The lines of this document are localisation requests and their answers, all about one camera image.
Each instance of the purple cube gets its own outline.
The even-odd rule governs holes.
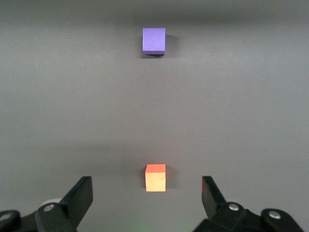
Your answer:
[[[165,28],[143,28],[143,52],[147,55],[165,54]]]

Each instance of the orange cube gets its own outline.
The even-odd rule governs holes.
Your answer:
[[[148,164],[145,173],[147,192],[166,191],[166,168],[165,164]]]

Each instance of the wooden block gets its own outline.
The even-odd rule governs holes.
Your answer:
[[[166,168],[165,164],[148,164],[145,173],[147,192],[166,191]]]

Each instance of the cube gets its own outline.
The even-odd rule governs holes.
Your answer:
[[[165,54],[165,28],[143,28],[143,52],[147,55]]]
[[[145,172],[147,192],[165,192],[165,164],[148,164]]]

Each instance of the bolt head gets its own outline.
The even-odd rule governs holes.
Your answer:
[[[230,210],[239,211],[239,207],[235,203],[229,204],[228,207],[229,207]]]
[[[280,214],[276,211],[273,211],[273,210],[269,211],[268,215],[270,217],[274,218],[274,219],[280,219],[281,218]]]
[[[12,213],[4,214],[0,217],[0,221],[4,221],[6,219],[9,219],[12,216]]]
[[[51,211],[53,208],[54,208],[54,205],[53,204],[49,204],[49,205],[44,207],[43,211],[44,212],[48,212],[48,211]]]

